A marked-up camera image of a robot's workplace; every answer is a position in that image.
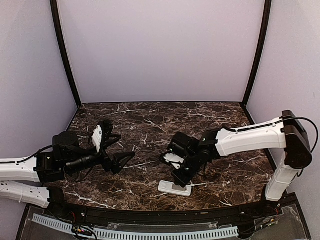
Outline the white remote control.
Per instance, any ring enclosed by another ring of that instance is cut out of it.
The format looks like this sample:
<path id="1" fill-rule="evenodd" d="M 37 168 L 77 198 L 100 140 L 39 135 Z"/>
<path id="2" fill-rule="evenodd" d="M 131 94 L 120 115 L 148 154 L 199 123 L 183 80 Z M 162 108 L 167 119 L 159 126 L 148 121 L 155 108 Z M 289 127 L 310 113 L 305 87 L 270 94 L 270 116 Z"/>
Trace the white remote control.
<path id="1" fill-rule="evenodd" d="M 181 187 L 179 185 L 175 185 L 173 182 L 161 180 L 158 185 L 158 191 L 177 196 L 189 197 L 192 193 L 192 186 L 187 185 L 185 187 Z"/>

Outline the grey battery cover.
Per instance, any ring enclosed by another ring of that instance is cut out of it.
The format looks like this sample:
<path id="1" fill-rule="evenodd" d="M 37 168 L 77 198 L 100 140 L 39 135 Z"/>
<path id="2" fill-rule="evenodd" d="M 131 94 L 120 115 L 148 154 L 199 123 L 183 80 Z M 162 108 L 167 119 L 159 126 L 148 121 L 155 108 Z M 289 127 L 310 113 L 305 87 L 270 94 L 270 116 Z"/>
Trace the grey battery cover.
<path id="1" fill-rule="evenodd" d="M 179 185 L 175 185 L 173 184 L 172 185 L 172 188 L 171 188 L 173 191 L 176 191 L 176 192 L 186 192 L 188 190 L 187 187 L 181 187 Z"/>

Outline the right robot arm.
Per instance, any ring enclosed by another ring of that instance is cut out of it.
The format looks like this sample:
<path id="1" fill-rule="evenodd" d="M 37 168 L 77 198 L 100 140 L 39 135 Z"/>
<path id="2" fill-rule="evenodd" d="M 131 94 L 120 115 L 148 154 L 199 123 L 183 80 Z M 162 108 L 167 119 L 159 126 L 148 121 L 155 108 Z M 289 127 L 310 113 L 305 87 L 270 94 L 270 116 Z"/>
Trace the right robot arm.
<path id="1" fill-rule="evenodd" d="M 174 166 L 173 182 L 186 187 L 201 167 L 236 153 L 263 149 L 283 149 L 280 165 L 265 188 L 265 198 L 255 205 L 255 213 L 266 217 L 299 172 L 308 167 L 315 149 L 306 129 L 290 110 L 270 121 L 247 127 L 221 127 L 203 132 L 200 139 L 177 132 L 161 162 Z"/>

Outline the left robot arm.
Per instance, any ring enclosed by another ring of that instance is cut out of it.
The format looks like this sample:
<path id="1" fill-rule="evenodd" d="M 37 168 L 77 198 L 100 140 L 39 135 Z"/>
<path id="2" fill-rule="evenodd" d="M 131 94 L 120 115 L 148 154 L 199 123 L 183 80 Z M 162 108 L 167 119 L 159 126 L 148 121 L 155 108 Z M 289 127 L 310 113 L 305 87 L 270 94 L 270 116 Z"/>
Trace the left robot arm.
<path id="1" fill-rule="evenodd" d="M 110 157 L 107 148 L 121 139 L 119 134 L 104 136 L 102 131 L 93 135 L 93 146 L 81 148 L 78 136 L 64 131 L 52 139 L 52 145 L 26 158 L 0 161 L 0 196 L 51 210 L 60 218 L 67 218 L 70 206 L 64 202 L 64 193 L 56 187 L 27 185 L 26 182 L 53 183 L 83 170 L 89 172 L 101 165 L 105 172 L 118 174 L 135 156 L 135 152 L 115 153 Z"/>

